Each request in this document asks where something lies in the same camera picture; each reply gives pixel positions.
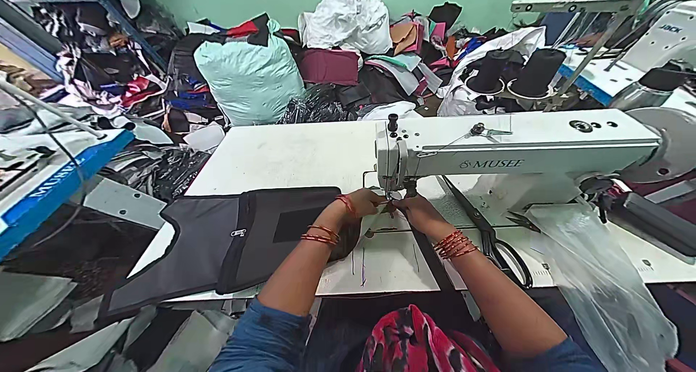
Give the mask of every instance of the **white plastic sack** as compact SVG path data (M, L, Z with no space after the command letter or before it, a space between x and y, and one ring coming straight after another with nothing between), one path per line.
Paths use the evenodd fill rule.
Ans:
M533 206L553 281L585 339L609 372L664 371L678 347L676 328L638 270L587 205Z
M384 54L392 47L389 11L382 0L322 0L314 12L300 14L298 28L308 48L347 46Z
M345 45L366 54L384 54L392 47L389 34L389 11L382 0L360 0L358 26Z
M268 28L272 34L281 26L269 20ZM269 35L268 47L205 42L196 49L194 58L233 126L275 123L290 99L304 91L290 48L277 36Z
M374 110L368 112L361 120L388 119L389 115L392 113L398 115L399 119L423 117L415 111L415 104L412 102L396 102L375 107Z
M462 58L452 74L452 81L449 82L447 89L440 88L438 91L438 96L444 92L444 97L437 115L462 116L483 113L475 108L476 101L474 99L479 95L469 91L459 78L469 63L483 58L488 51L497 49L514 49L522 53L523 56L529 57L545 43L546 27L544 26L518 29L500 38L485 42L481 47Z

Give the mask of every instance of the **thread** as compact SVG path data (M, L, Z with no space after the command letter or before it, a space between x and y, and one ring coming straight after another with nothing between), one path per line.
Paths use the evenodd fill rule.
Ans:
M565 58L566 54L557 49L534 51L510 89L529 98L544 96Z
M495 93L502 89L500 76L508 64L509 54L503 50L492 50L486 53L478 74L472 78L468 87L476 93Z

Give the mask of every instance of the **orange fabric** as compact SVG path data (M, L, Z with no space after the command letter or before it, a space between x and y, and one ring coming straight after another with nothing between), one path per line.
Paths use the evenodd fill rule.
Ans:
M401 54L408 46L413 45L418 38L415 23L397 24L389 29L394 43L394 55Z

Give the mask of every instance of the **knob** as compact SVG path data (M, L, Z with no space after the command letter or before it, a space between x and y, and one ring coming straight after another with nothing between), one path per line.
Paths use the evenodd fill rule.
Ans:
M389 114L389 124L387 125L387 130L390 132L394 133L396 130L399 128L399 126L396 124L396 121L399 119L399 116L396 115L395 113L390 113Z

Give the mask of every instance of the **white table top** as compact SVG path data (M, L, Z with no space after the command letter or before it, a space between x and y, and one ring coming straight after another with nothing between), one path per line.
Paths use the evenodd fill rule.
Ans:
M187 195L226 195L258 189L319 186L337 186L347 193L371 187L377 183L373 172L376 164L374 124L366 121L232 128ZM474 186L478 175L454 175L450 179L466 193ZM457 201L440 185L437 177L419 180L418 190L448 221L464 228L465 234L478 242L478 231L472 229L473 225ZM467 196L475 206L482 207L480 197L475 194ZM531 232L512 227L507 220L489 215L484 209L482 211L492 225L502 226L498 229L499 238L510 243L527 262L535 287L553 286L542 265L544 256L534 249ZM693 264L680 261L617 226L610 227L646 282L696 281L696 266ZM377 232L373 238L363 238L351 256L326 268L318 295L439 290L403 218L391 219L382 215L372 229ZM165 224L129 276L162 256L173 235L173 227ZM646 266L643 259L647 259L651 266ZM450 271L457 288L465 289L461 278L453 269ZM255 292L252 289L234 297L250 297ZM231 297L212 291L176 301Z

